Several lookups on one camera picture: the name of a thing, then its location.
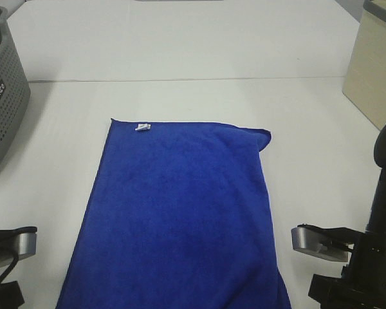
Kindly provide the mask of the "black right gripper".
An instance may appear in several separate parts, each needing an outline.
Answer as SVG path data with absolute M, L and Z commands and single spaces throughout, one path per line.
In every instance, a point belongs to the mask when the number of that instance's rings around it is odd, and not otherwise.
M 386 238 L 360 232 L 342 276 L 315 274 L 308 296 L 321 308 L 386 308 Z

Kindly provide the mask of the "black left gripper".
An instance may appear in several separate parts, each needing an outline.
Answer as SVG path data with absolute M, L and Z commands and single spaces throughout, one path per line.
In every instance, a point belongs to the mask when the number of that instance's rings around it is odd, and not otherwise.
M 24 297 L 17 281 L 0 283 L 0 309 L 18 309 L 23 304 Z

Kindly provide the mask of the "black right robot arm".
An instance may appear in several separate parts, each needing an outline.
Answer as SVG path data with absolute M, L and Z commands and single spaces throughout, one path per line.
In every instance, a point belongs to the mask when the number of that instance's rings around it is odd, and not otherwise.
M 339 278 L 315 274 L 308 295 L 321 308 L 386 308 L 386 124 L 374 145 L 380 177 L 365 232 L 348 228 L 305 228 L 325 237 L 327 248 L 350 252 Z

